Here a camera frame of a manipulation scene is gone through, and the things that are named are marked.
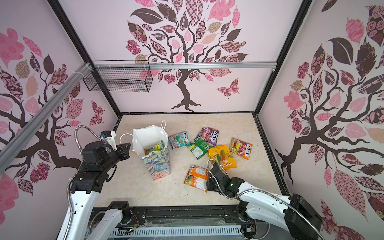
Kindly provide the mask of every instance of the snack package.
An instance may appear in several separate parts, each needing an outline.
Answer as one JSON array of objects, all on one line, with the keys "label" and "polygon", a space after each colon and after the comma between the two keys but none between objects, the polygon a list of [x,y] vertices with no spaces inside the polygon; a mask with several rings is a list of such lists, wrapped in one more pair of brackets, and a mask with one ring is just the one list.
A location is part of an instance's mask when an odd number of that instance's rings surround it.
[{"label": "snack package", "polygon": [[195,155],[197,160],[207,154],[209,145],[201,137],[195,138],[194,142],[188,145],[188,149]]},{"label": "snack package", "polygon": [[249,160],[249,155],[251,154],[252,144],[243,142],[237,138],[232,138],[231,140],[231,152],[236,153],[240,157],[243,157]]},{"label": "snack package", "polygon": [[179,148],[185,145],[189,145],[187,131],[179,132],[173,135],[168,136],[169,143],[172,149]]},{"label": "snack package", "polygon": [[208,178],[208,170],[192,165],[189,168],[184,184],[207,192],[207,185],[205,183],[207,182]]},{"label": "snack package", "polygon": [[158,144],[156,144],[154,147],[150,149],[144,149],[145,155],[148,155],[149,153],[153,151],[161,151],[164,148],[163,140],[161,140]]},{"label": "snack package", "polygon": [[220,165],[228,170],[230,168],[236,168],[236,161],[232,157],[231,152],[227,145],[219,145],[208,150],[208,156],[210,159],[215,159]]},{"label": "snack package", "polygon": [[218,130],[211,127],[203,127],[197,136],[201,137],[206,142],[213,144],[213,146],[216,146]]}]

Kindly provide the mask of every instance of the wallpaper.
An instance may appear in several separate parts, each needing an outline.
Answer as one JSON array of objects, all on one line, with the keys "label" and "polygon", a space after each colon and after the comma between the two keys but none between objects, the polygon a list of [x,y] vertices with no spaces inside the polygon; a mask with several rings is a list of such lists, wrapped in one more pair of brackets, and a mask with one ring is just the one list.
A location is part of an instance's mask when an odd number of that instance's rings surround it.
[{"label": "wallpaper", "polygon": [[[0,10],[0,148],[60,90],[82,60],[45,1]],[[76,126],[111,129],[117,117],[101,92],[81,81],[0,176],[0,235],[54,239],[68,208],[66,185],[80,165]],[[80,143],[95,141],[79,132]]]},{"label": "wallpaper", "polygon": [[383,29],[382,2],[315,2],[260,114],[326,239],[383,238]]},{"label": "wallpaper", "polygon": [[[61,2],[93,60],[148,59],[152,65],[276,61],[300,3],[114,0],[101,9],[100,1]],[[90,17],[95,19],[92,30]],[[153,70],[149,93],[111,94],[122,112],[254,111],[270,72],[268,68]],[[145,79],[146,73],[135,75]],[[126,104],[127,100],[135,104]]]}]

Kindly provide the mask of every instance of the yellow candy packet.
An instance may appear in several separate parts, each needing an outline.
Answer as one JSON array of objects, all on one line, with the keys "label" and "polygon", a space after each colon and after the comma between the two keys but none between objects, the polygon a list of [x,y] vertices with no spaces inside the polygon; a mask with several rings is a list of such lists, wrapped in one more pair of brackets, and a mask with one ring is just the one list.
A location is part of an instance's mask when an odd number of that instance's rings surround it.
[{"label": "yellow candy packet", "polygon": [[208,149],[208,156],[210,159],[215,159],[219,162],[225,170],[237,168],[236,161],[225,144]]}]

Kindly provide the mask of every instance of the metal flexible conduit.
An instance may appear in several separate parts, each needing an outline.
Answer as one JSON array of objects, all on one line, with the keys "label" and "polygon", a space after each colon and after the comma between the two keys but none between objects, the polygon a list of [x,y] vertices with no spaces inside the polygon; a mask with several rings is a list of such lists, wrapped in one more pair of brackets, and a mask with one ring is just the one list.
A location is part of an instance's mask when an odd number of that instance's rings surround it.
[{"label": "metal flexible conduit", "polygon": [[[94,133],[89,127],[84,126],[84,125],[77,126],[76,129],[74,130],[74,140],[76,141],[76,144],[77,144],[77,147],[78,147],[79,150],[80,150],[80,153],[81,153],[81,151],[82,151],[83,149],[81,148],[81,145],[80,145],[80,143],[79,143],[79,139],[78,139],[78,137],[77,137],[77,132],[78,132],[79,129],[82,128],[82,127],[85,128],[85,129],[87,129],[89,132],[91,132],[97,139],[101,140],[101,138],[100,138],[98,135],[96,135],[96,133]],[[64,238],[63,238],[63,240],[66,240],[66,239],[67,239],[68,234],[69,234],[69,231],[70,231],[70,229],[71,229],[72,220],[73,220],[73,202],[72,202],[71,191],[70,191],[70,189],[71,189],[71,183],[72,183],[74,177],[75,177],[75,176],[77,175],[77,173],[79,172],[79,169],[80,169],[81,165],[83,164],[83,161],[84,161],[84,157],[83,157],[83,155],[81,155],[81,163],[80,163],[80,166],[79,166],[79,168],[77,169],[76,173],[73,175],[73,177],[70,178],[70,180],[69,180],[69,182],[68,182],[68,184],[67,184],[67,200],[68,200],[68,205],[69,205],[69,207],[70,207],[70,218],[69,218],[69,221],[68,221],[67,229],[65,230],[65,234],[64,234]]]},{"label": "metal flexible conduit", "polygon": [[261,190],[261,189],[248,189],[248,190],[242,191],[241,193],[237,194],[237,195],[234,196],[234,197],[228,197],[228,196],[223,192],[223,190],[221,189],[221,187],[220,187],[220,185],[218,184],[217,179],[215,178],[215,176],[212,174],[211,169],[209,168],[209,162],[210,162],[210,161],[214,161],[214,162],[216,162],[217,165],[218,165],[221,169],[223,169],[223,168],[221,167],[220,163],[218,163],[215,159],[209,159],[209,160],[207,161],[207,169],[208,169],[209,173],[211,174],[212,178],[215,180],[216,185],[217,185],[217,187],[219,188],[220,192],[221,192],[221,193],[223,194],[223,196],[225,196],[227,199],[230,199],[230,200],[236,199],[236,198],[240,197],[241,195],[243,195],[243,194],[245,194],[245,193],[247,193],[247,192],[262,192],[262,193],[264,193],[264,194],[266,194],[266,195],[268,195],[268,196],[270,196],[270,197],[272,197],[272,198],[278,200],[280,203],[285,204],[285,205],[288,206],[290,209],[292,209],[292,211],[294,211],[297,215],[299,215],[299,216],[300,216],[300,217],[301,217],[301,218],[302,218],[302,219],[303,219],[309,226],[311,226],[311,227],[315,230],[315,232],[317,233],[317,235],[320,237],[321,240],[325,240],[324,237],[323,237],[323,236],[321,235],[321,233],[319,232],[319,230],[317,230],[316,227],[315,227],[315,226],[314,226],[308,219],[306,219],[306,218],[304,217],[303,214],[301,214],[301,213],[300,213],[299,211],[297,211],[294,207],[292,207],[291,205],[289,205],[286,201],[284,201],[284,200],[282,200],[282,199],[280,199],[280,198],[274,196],[273,194],[270,194],[270,193],[267,192],[267,191],[264,191],[264,190]]}]

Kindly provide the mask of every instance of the beige marble tabletop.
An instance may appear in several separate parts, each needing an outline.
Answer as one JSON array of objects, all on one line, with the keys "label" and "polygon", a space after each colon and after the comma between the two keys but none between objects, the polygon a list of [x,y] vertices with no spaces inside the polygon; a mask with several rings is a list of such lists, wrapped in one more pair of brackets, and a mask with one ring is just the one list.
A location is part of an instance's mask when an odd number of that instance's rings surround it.
[{"label": "beige marble tabletop", "polygon": [[[219,130],[217,144],[227,144],[231,138],[253,144],[250,159],[246,160],[233,154],[237,168],[228,170],[230,177],[242,178],[251,184],[280,194],[280,189],[265,152],[262,140],[251,113],[226,114],[156,114],[124,115],[116,132],[116,143],[123,133],[132,133],[134,128],[151,125],[161,126],[166,120],[165,131],[168,135],[187,131],[192,141],[203,127]],[[132,136],[125,135],[121,142],[132,142]],[[130,206],[172,206],[172,205],[225,205],[237,204],[238,200],[229,200],[218,192],[204,192],[184,185],[189,167],[194,164],[207,168],[208,156],[199,160],[187,147],[170,149],[171,174],[152,180],[150,173],[134,152],[128,160],[118,163],[117,171],[110,182],[105,182],[96,202],[96,207],[106,207],[112,201],[129,202]]]}]

